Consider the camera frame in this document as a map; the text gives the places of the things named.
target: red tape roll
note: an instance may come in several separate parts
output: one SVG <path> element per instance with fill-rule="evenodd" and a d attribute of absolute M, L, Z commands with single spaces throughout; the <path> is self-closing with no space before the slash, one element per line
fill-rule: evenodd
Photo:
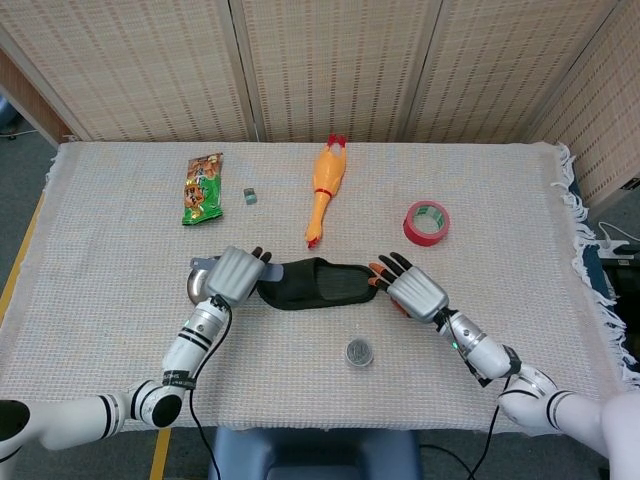
<path fill-rule="evenodd" d="M 438 230 L 434 233 L 426 233 L 420 230 L 414 222 L 415 217 L 420 215 L 428 215 L 432 218 L 438 226 Z M 402 227 L 404 228 L 404 234 L 413 243 L 422 247 L 430 247 L 445 237 L 449 232 L 450 223 L 449 214 L 442 205 L 427 201 L 414 203 L 411 206 Z"/>

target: woven wall panel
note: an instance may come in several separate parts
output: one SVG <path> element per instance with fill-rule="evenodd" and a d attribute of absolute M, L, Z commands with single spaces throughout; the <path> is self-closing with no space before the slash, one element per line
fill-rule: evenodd
<path fill-rule="evenodd" d="M 640 2 L 594 40 L 549 105 L 531 140 L 563 142 L 585 201 L 597 205 L 640 172 Z"/>
<path fill-rule="evenodd" d="M 520 140 L 615 1 L 445 0 L 406 139 Z"/>
<path fill-rule="evenodd" d="M 244 0 L 267 140 L 395 140 L 434 2 Z"/>
<path fill-rule="evenodd" d="M 246 140 L 217 4 L 20 0 L 0 24 L 83 140 Z"/>

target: snack bag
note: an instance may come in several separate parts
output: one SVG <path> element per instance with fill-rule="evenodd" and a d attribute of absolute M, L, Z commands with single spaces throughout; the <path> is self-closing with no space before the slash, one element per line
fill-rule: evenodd
<path fill-rule="evenodd" d="M 189 160 L 184 186 L 183 225 L 195 225 L 222 215 L 220 208 L 220 167 L 222 153 Z"/>

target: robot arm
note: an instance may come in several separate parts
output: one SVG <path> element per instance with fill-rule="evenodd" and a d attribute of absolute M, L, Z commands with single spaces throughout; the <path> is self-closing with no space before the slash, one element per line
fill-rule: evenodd
<path fill-rule="evenodd" d="M 39 440 L 49 450 L 62 450 L 122 430 L 127 419 L 156 428 L 171 425 L 182 408 L 187 390 L 193 390 L 205 355 L 221 328 L 228 324 L 232 306 L 253 291 L 270 254 L 262 249 L 248 254 L 228 247 L 207 277 L 212 296 L 198 303 L 164 356 L 162 382 L 147 380 L 127 392 L 80 400 L 40 403 L 0 400 L 0 480 L 8 480 L 22 446 Z"/>
<path fill-rule="evenodd" d="M 513 349 L 498 344 L 465 315 L 449 309 L 445 291 L 422 270 L 397 253 L 391 257 L 393 260 L 381 255 L 380 260 L 393 274 L 372 265 L 382 277 L 373 281 L 376 286 L 386 290 L 408 316 L 434 323 L 482 386 L 496 378 L 515 376 L 498 399 L 510 420 L 540 433 L 565 433 L 608 457 L 612 480 L 637 478 L 640 394 L 625 393 L 601 404 L 558 389 L 542 371 L 521 363 Z"/>

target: white cable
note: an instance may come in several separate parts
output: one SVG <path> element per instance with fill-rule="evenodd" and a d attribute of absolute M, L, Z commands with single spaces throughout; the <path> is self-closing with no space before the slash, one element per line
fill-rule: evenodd
<path fill-rule="evenodd" d="M 602 233 L 604 233 L 604 237 L 605 237 L 607 242 L 611 242 L 611 237 L 609 236 L 607 231 L 602 227 L 603 225 L 605 225 L 605 226 L 607 226 L 609 228 L 613 228 L 614 230 L 618 231 L 619 233 L 621 233 L 625 237 L 630 238 L 631 240 L 633 240 L 635 242 L 640 242 L 640 238 L 634 237 L 633 235 L 629 235 L 627 232 L 625 232 L 621 228 L 616 227 L 615 225 L 611 225 L 610 223 L 607 223 L 607 222 L 598 222 L 598 228 L 600 230 L 602 230 Z"/>
<path fill-rule="evenodd" d="M 27 130 L 26 132 L 7 133 L 6 135 L 0 135 L 0 138 L 19 137 L 20 135 L 26 135 L 27 133 L 38 133 L 37 130 Z"/>

